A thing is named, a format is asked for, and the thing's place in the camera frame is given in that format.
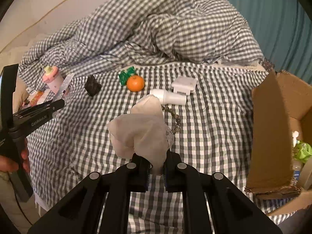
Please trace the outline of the person's left hand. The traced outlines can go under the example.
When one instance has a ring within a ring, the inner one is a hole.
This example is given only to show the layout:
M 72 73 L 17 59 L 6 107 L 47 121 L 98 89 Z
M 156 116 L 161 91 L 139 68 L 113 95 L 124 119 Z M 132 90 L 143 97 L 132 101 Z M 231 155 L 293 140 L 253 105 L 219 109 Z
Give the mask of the person's left hand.
M 21 158 L 23 160 L 23 168 L 27 173 L 30 173 L 30 160 L 28 158 L 29 156 L 29 151 L 27 148 L 27 139 L 24 140 L 24 150 L 21 151 Z M 17 164 L 17 162 L 14 162 L 13 160 L 5 157 L 5 156 L 1 156 L 0 159 L 0 171 L 1 172 L 15 172 L 19 169 L 19 165 Z

